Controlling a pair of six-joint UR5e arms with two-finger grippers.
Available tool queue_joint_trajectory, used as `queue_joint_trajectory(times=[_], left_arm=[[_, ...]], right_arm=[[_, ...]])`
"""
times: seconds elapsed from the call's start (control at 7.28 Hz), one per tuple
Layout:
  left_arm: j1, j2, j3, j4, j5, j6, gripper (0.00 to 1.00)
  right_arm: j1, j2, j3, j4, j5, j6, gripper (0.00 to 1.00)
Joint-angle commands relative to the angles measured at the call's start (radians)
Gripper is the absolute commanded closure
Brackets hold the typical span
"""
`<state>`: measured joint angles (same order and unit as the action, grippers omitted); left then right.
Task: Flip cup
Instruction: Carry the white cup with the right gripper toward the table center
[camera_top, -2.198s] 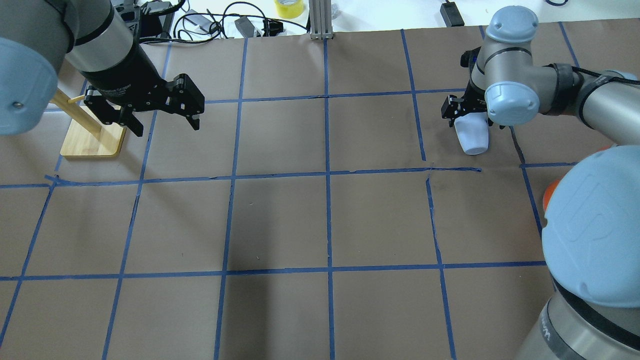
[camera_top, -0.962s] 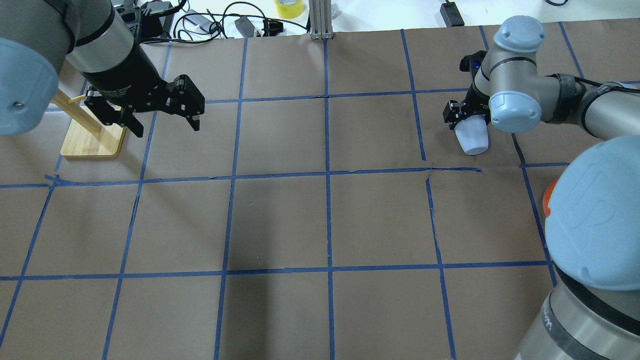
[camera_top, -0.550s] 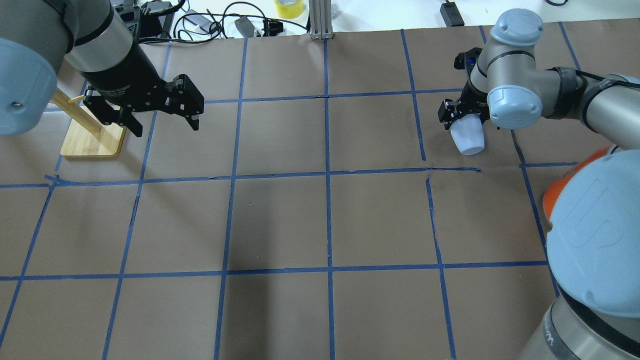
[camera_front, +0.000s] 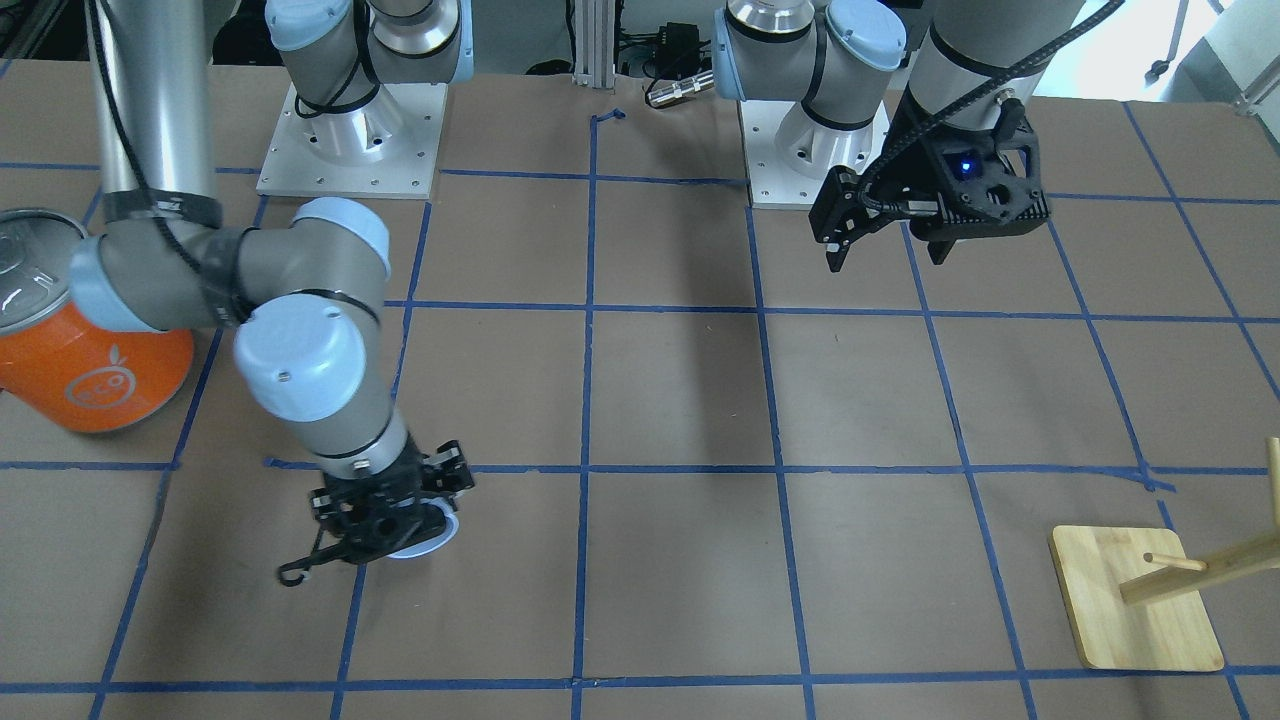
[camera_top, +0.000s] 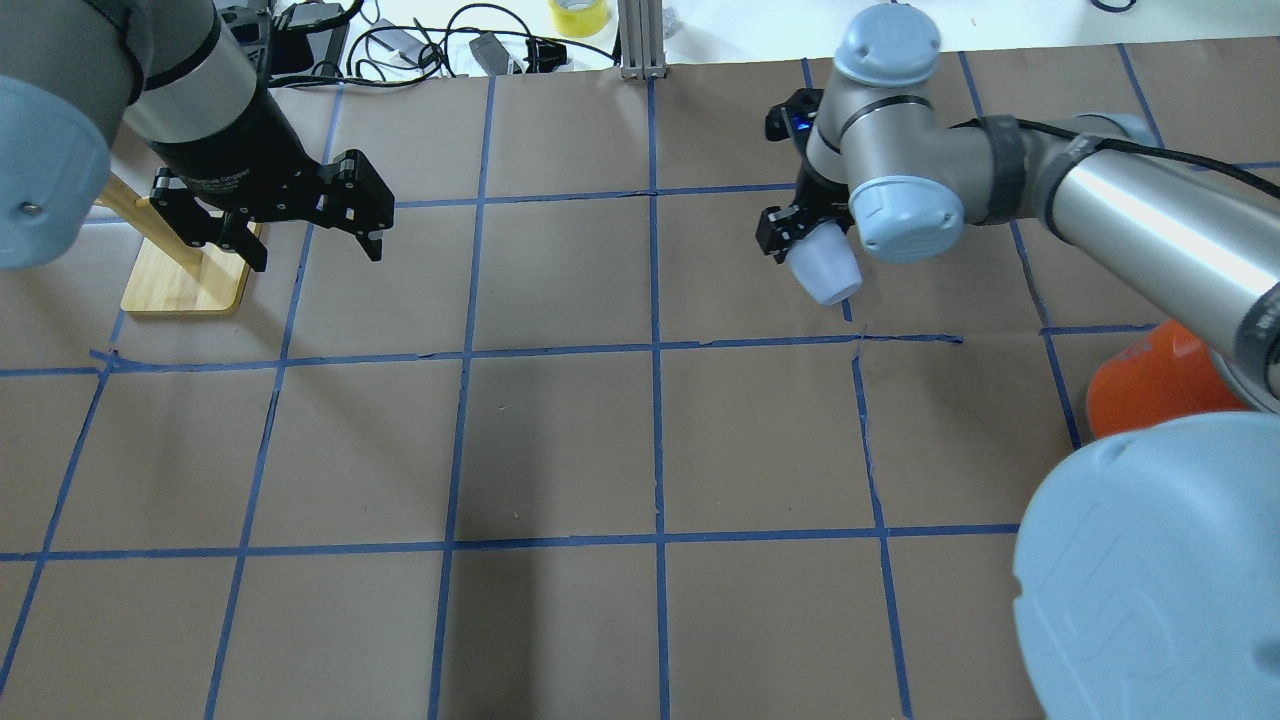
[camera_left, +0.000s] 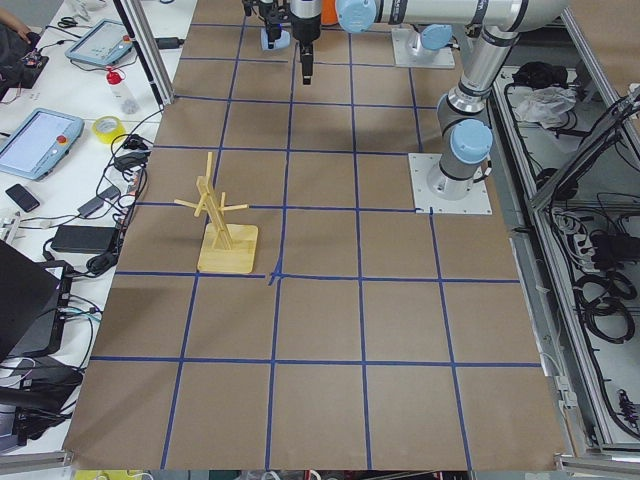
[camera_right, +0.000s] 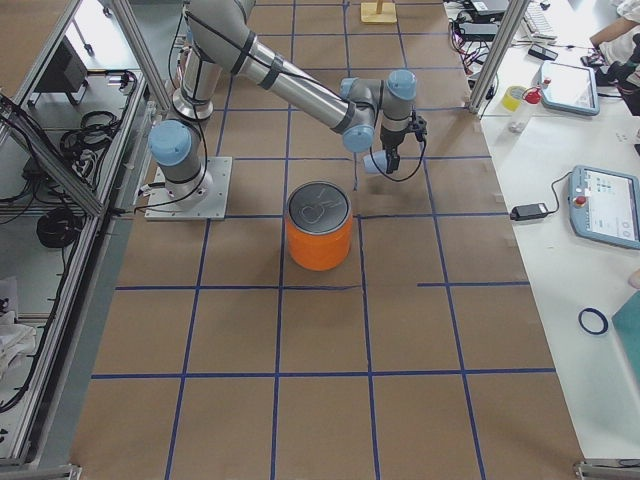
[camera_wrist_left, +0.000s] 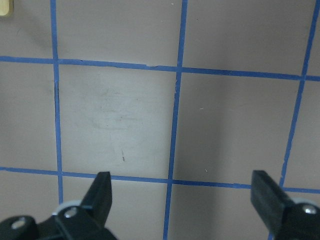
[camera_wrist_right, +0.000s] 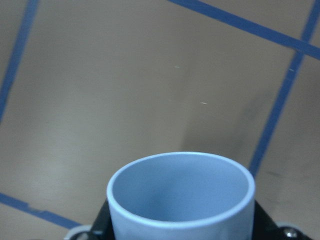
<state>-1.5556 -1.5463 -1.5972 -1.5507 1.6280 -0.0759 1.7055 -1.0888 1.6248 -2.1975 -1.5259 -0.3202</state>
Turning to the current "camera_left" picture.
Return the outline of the black gripper, camera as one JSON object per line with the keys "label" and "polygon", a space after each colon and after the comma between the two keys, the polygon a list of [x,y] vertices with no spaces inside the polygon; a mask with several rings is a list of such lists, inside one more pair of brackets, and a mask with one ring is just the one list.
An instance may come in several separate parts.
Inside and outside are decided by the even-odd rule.
{"label": "black gripper, camera", "polygon": [[291,16],[293,37],[299,42],[299,59],[301,64],[302,84],[310,85],[313,77],[314,50],[313,42],[320,37],[320,16],[301,18]]}
{"label": "black gripper, camera", "polygon": [[246,16],[256,14],[266,20],[267,47],[274,49],[281,38],[281,24],[279,20],[288,20],[290,4],[288,1],[243,0],[242,5]]}

